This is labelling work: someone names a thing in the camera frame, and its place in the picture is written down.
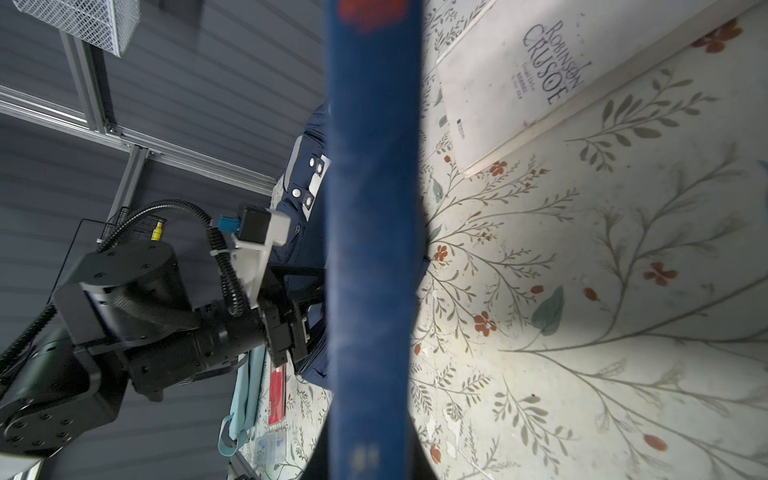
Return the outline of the blue notebook with yellow label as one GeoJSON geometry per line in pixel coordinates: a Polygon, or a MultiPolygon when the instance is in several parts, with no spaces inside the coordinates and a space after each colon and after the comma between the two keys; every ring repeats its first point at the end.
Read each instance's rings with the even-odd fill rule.
{"type": "Polygon", "coordinates": [[[326,188],[333,479],[406,479],[423,249],[419,1],[333,1],[326,188]]]}

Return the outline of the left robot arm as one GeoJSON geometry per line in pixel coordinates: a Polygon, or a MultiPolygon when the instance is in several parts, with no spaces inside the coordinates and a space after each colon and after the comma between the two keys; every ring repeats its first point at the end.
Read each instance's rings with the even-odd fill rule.
{"type": "Polygon", "coordinates": [[[266,347],[276,364],[309,350],[318,268],[269,264],[241,314],[193,308],[173,248],[134,241],[84,256],[49,311],[61,320],[1,364],[1,475],[11,478],[113,422],[133,388],[153,402],[177,384],[223,375],[266,347]]]}

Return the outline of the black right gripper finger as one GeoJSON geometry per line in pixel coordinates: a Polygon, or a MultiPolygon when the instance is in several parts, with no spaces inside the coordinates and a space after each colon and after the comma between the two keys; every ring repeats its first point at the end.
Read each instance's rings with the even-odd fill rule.
{"type": "Polygon", "coordinates": [[[437,480],[435,471],[430,465],[425,451],[419,441],[417,429],[412,417],[409,419],[409,445],[411,447],[411,473],[412,480],[437,480]]]}

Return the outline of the white Robinson Crusoe book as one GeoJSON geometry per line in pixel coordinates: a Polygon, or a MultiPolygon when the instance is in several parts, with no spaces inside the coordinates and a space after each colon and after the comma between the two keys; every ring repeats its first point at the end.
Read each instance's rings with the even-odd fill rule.
{"type": "Polygon", "coordinates": [[[491,1],[438,57],[459,170],[521,148],[752,1],[491,1]]]}

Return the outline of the navy blue student backpack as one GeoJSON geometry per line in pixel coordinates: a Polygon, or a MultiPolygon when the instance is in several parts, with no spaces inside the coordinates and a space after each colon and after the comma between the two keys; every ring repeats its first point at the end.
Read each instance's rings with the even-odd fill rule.
{"type": "Polygon", "coordinates": [[[328,260],[333,262],[329,307],[322,316],[310,316],[312,333],[324,336],[306,359],[294,363],[298,376],[326,390],[348,389],[352,379],[372,369],[372,361],[363,360],[363,347],[372,347],[377,340],[394,348],[394,368],[403,370],[406,328],[416,315],[415,290],[430,264],[404,227],[414,217],[400,212],[401,202],[394,207],[372,205],[375,212],[394,221],[397,239],[406,242],[405,253],[396,254],[392,267],[380,259],[364,259],[360,243],[379,229],[364,217],[361,206],[352,205],[349,188],[336,192],[333,181],[327,179],[315,192],[313,206],[304,206],[304,196],[326,153],[329,118],[328,106],[320,105],[293,147],[277,204],[278,211],[289,216],[291,231],[287,243],[271,254],[272,262],[286,266],[321,267],[328,260]],[[362,347],[343,352],[354,339],[362,347]],[[352,366],[354,360],[362,360],[361,366],[352,366]]]}

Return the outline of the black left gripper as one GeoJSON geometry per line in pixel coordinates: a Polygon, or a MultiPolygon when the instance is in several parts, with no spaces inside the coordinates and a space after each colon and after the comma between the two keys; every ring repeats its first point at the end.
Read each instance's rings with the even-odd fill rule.
{"type": "MultiPolygon", "coordinates": [[[[324,326],[325,270],[268,266],[257,307],[275,368],[307,358],[320,343],[324,326]]],[[[329,420],[326,420],[300,480],[329,479],[329,420]]]]}

